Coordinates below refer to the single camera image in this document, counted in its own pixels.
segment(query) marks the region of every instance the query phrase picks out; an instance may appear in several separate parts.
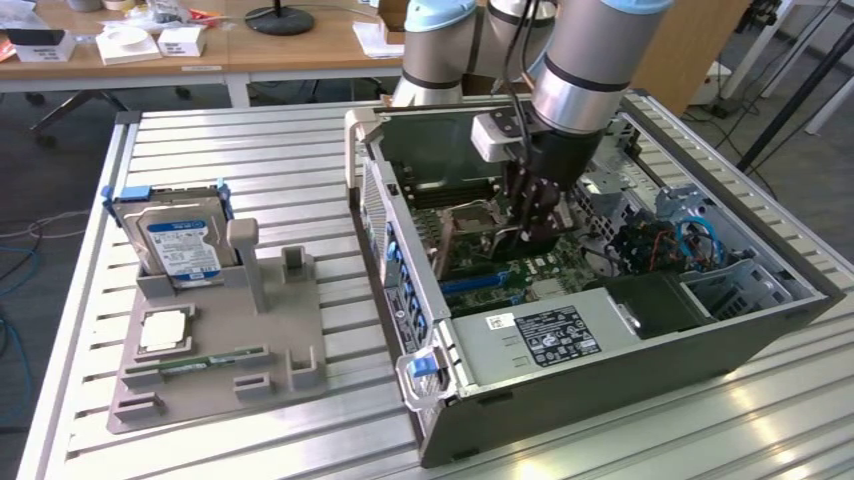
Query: metal table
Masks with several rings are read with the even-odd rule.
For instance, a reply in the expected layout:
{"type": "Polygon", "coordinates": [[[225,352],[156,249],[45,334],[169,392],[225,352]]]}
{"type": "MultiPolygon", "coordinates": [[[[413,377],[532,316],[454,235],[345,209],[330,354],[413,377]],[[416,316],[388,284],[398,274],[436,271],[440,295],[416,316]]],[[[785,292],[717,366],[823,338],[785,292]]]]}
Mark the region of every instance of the metal table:
{"type": "MultiPolygon", "coordinates": [[[[852,266],[651,99],[667,133],[845,291],[852,266]]],[[[116,125],[101,184],[224,177],[260,256],[317,259],[330,389],[272,411],[112,435],[136,256],[93,201],[18,478],[854,478],[854,301],[723,378],[432,470],[417,467],[344,200],[344,112],[373,103],[145,113],[116,125]]],[[[684,173],[645,143],[665,182],[684,173]]]]}

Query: white box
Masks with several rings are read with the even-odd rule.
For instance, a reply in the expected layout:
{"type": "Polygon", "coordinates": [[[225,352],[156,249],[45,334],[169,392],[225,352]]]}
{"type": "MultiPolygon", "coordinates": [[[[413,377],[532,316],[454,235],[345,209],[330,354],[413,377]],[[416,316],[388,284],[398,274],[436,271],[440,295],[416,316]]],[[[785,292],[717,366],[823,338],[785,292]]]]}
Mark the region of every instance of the white box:
{"type": "Polygon", "coordinates": [[[723,89],[731,75],[732,71],[728,68],[717,62],[711,62],[708,73],[705,74],[701,85],[696,89],[696,93],[693,93],[693,98],[691,98],[688,105],[708,105],[713,102],[717,97],[717,83],[720,83],[720,89],[723,89]]]}
{"type": "Polygon", "coordinates": [[[7,29],[21,62],[66,62],[74,52],[73,35],[65,30],[7,29]]]}
{"type": "Polygon", "coordinates": [[[200,57],[204,31],[196,27],[166,28],[157,39],[157,46],[166,57],[200,57]]]}
{"type": "Polygon", "coordinates": [[[161,58],[154,39],[141,28],[118,27],[105,30],[94,37],[94,43],[104,65],[161,58]]]}

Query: gray 3d-printed holder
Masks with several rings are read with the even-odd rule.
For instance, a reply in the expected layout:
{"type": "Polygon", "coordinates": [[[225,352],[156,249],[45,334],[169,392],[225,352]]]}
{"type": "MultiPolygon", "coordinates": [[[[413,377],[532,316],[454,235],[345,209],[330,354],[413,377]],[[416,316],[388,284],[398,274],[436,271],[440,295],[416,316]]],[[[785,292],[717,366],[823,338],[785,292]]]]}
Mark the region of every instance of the gray 3d-printed holder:
{"type": "Polygon", "coordinates": [[[137,276],[121,367],[106,428],[141,428],[290,403],[325,392],[325,351],[314,264],[304,248],[257,260],[257,223],[228,222],[228,243],[242,265],[224,284],[174,290],[169,279],[137,276]],[[145,318],[184,314],[172,348],[140,347],[145,318]]]}

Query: warning sticker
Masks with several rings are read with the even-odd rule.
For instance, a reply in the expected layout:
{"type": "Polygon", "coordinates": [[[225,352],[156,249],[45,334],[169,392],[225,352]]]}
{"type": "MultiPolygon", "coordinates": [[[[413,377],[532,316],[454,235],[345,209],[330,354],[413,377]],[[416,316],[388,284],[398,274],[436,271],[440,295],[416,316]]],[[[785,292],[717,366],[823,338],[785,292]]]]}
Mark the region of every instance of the warning sticker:
{"type": "Polygon", "coordinates": [[[515,322],[540,367],[601,351],[575,307],[517,317],[515,322]]]}
{"type": "Polygon", "coordinates": [[[485,317],[485,324],[489,326],[489,330],[497,330],[498,328],[512,327],[516,322],[513,322],[512,313],[501,313],[500,315],[485,317]]]}
{"type": "Polygon", "coordinates": [[[177,280],[204,280],[218,274],[216,249],[204,243],[202,220],[148,225],[148,235],[166,274],[177,280]]]}

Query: blue cable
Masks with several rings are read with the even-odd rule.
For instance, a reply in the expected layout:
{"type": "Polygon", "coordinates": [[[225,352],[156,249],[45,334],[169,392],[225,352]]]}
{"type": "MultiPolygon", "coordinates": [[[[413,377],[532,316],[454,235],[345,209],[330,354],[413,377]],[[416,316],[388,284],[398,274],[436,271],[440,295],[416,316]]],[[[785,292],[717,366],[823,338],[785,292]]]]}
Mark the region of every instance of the blue cable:
{"type": "Polygon", "coordinates": [[[705,229],[705,232],[711,237],[711,244],[715,248],[715,251],[717,252],[717,263],[721,264],[723,261],[725,260],[723,256],[723,246],[720,245],[720,241],[717,240],[717,235],[715,234],[715,228],[711,226],[711,223],[708,223],[708,221],[705,221],[705,219],[701,217],[684,217],[681,220],[676,222],[676,243],[679,244],[679,249],[681,250],[681,253],[684,253],[687,257],[693,256],[693,253],[691,253],[691,249],[688,248],[685,243],[681,241],[681,225],[688,223],[696,223],[700,227],[705,229]]]}
{"type": "MultiPolygon", "coordinates": [[[[35,274],[35,270],[38,269],[38,254],[34,252],[34,250],[11,247],[0,247],[0,252],[25,253],[31,259],[31,261],[29,262],[29,271],[26,272],[26,274],[10,287],[0,290],[0,297],[2,297],[3,295],[7,295],[14,290],[17,290],[35,274]]],[[[14,420],[14,418],[23,412],[23,410],[29,406],[29,402],[31,400],[31,370],[29,368],[29,360],[26,359],[26,354],[23,353],[23,345],[21,344],[21,337],[17,334],[17,329],[5,320],[2,320],[2,318],[0,318],[0,327],[5,329],[5,334],[11,339],[11,345],[14,346],[14,350],[17,350],[17,355],[21,357],[25,385],[23,399],[21,403],[9,412],[0,415],[0,425],[3,425],[14,420]]]]}
{"type": "Polygon", "coordinates": [[[21,365],[23,366],[23,400],[7,413],[0,416],[0,425],[6,424],[10,420],[13,420],[26,409],[29,405],[29,401],[31,400],[31,370],[29,369],[29,360],[26,360],[26,354],[23,353],[23,346],[21,345],[21,338],[17,335],[17,330],[14,327],[6,323],[0,318],[0,326],[5,328],[6,335],[11,339],[11,345],[14,345],[14,350],[17,350],[17,355],[21,357],[21,365]]]}
{"type": "Polygon", "coordinates": [[[14,285],[0,290],[0,297],[2,297],[3,295],[7,295],[14,290],[17,290],[35,274],[35,270],[38,269],[38,254],[34,252],[34,250],[30,250],[27,248],[11,248],[11,247],[0,247],[0,252],[25,253],[31,258],[31,262],[29,262],[29,271],[26,272],[26,274],[21,277],[21,279],[17,281],[14,285]]]}

